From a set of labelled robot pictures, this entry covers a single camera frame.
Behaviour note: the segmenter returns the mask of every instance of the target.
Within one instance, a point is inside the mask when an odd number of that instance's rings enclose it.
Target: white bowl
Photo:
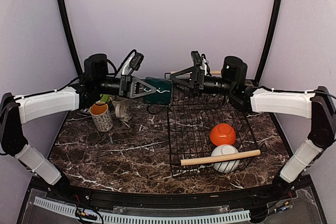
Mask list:
[[[214,156],[220,156],[220,155],[226,155],[226,154],[234,154],[238,153],[238,150],[229,144],[223,144],[218,147],[216,147],[212,153],[211,157]],[[215,163],[212,164],[214,166],[214,169],[217,170],[220,173],[229,173],[233,172],[239,165],[240,160],[234,160],[229,162],[222,162],[222,163]]]

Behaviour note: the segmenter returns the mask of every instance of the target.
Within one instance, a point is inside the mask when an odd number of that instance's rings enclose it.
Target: white perforated strip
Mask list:
[[[75,218],[76,208],[74,206],[64,205],[48,199],[35,197],[34,205],[44,209],[56,212],[58,214]],[[86,210],[88,214],[96,215],[92,211]],[[237,223],[250,220],[250,211],[231,212],[228,214],[195,216],[195,217],[141,217],[116,215],[106,212],[100,212],[106,224],[222,224]],[[98,217],[95,223],[101,223]]]

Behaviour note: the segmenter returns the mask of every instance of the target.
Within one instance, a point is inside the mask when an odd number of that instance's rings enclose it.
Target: robotic arm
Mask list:
[[[18,159],[50,185],[61,187],[67,183],[67,177],[24,137],[22,124],[58,112],[89,108],[100,100],[100,94],[134,99],[156,93],[156,87],[131,75],[139,69],[143,57],[136,51],[134,56],[129,55],[121,66],[121,77],[117,78],[118,72],[108,76],[107,56],[96,54],[85,60],[85,73],[79,83],[40,94],[4,94],[0,104],[0,143],[5,152],[2,155]]]
[[[284,91],[245,85],[247,65],[239,58],[228,56],[224,60],[221,77],[208,76],[195,64],[201,61],[197,51],[192,52],[194,66],[171,74],[170,79],[187,87],[187,94],[223,94],[229,103],[243,112],[272,112],[297,115],[311,119],[311,131],[304,143],[284,164],[273,180],[271,194],[279,198],[291,183],[335,141],[336,109],[326,87],[316,90]]]

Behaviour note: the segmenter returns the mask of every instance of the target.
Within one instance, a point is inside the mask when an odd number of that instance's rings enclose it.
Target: black wire rack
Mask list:
[[[247,115],[232,107],[228,97],[219,94],[191,97],[186,92],[186,87],[174,84],[172,103],[167,110],[170,165],[174,178],[218,173],[213,164],[182,166],[181,160],[210,157],[216,146],[211,142],[209,134],[220,123],[227,123],[234,128],[234,147],[239,152],[259,149]],[[223,170],[233,172],[234,168],[234,171],[244,170],[252,160],[253,157],[249,157],[219,165],[225,165]]]

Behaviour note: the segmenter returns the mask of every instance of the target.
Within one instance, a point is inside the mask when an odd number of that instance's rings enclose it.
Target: wooden handle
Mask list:
[[[215,71],[210,71],[210,74],[212,74],[213,76],[222,74],[220,70],[215,70]]]
[[[199,158],[190,158],[182,159],[181,165],[204,165],[217,162],[231,161],[235,159],[241,159],[246,157],[255,157],[261,154],[260,150],[253,150],[248,152],[239,152],[234,154],[226,154],[221,156],[214,157],[199,157]]]

